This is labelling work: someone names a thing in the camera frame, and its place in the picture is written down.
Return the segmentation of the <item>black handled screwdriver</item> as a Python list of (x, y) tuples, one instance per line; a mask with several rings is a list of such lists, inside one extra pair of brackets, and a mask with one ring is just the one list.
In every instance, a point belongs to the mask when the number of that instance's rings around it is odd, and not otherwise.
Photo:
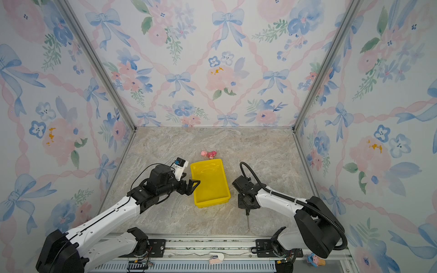
[(248, 228), (248, 231), (250, 231), (250, 209), (245, 209), (245, 215), (246, 215), (246, 221), (247, 221), (247, 228)]

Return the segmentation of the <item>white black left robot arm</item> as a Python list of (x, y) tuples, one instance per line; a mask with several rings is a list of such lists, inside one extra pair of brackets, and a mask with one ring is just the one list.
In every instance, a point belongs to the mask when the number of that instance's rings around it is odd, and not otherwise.
[(177, 192), (192, 195), (199, 180), (185, 181), (184, 167), (152, 164), (148, 178), (140, 182), (120, 201), (91, 220), (66, 232), (55, 230), (44, 242), (36, 270), (39, 273), (87, 273), (112, 259), (133, 255), (144, 259), (153, 245), (140, 228), (128, 229), (111, 240), (104, 237), (115, 228), (136, 218)]

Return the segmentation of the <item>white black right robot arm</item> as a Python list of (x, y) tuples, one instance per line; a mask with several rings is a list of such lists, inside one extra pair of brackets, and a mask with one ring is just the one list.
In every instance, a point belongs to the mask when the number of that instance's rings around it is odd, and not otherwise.
[[(198, 208), (219, 205), (230, 200), (230, 189), (224, 176), (206, 176), (185, 182), (175, 181), (181, 195), (193, 195)], [(233, 183), (240, 209), (248, 215), (255, 209), (267, 208), (294, 219), (303, 243), (317, 256), (327, 258), (332, 251), (348, 246), (343, 226), (318, 197), (299, 199), (277, 192), (252, 173), (240, 175)]]

